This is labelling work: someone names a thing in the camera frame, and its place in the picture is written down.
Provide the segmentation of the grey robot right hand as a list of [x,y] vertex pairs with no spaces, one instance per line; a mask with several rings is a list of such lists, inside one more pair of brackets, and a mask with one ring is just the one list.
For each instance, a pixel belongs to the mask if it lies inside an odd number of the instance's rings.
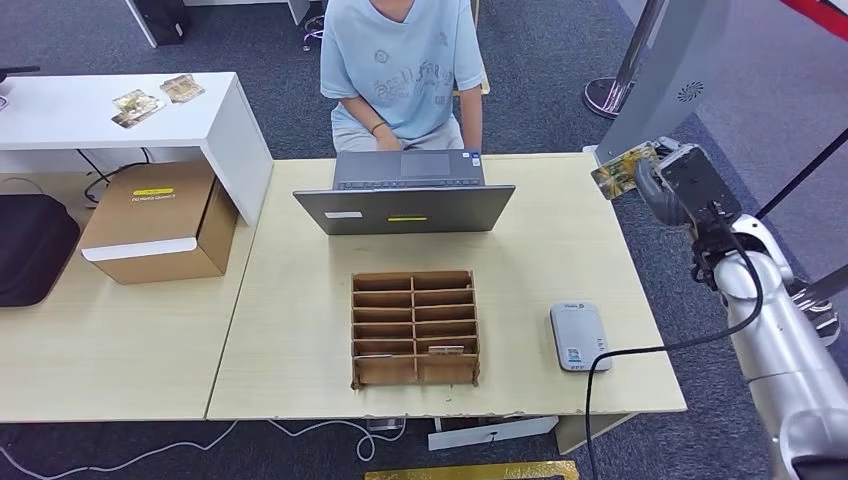
[[697,235],[718,228],[717,217],[733,224],[741,205],[701,146],[661,137],[656,154],[634,170],[636,189],[653,215],[669,226],[687,226]]

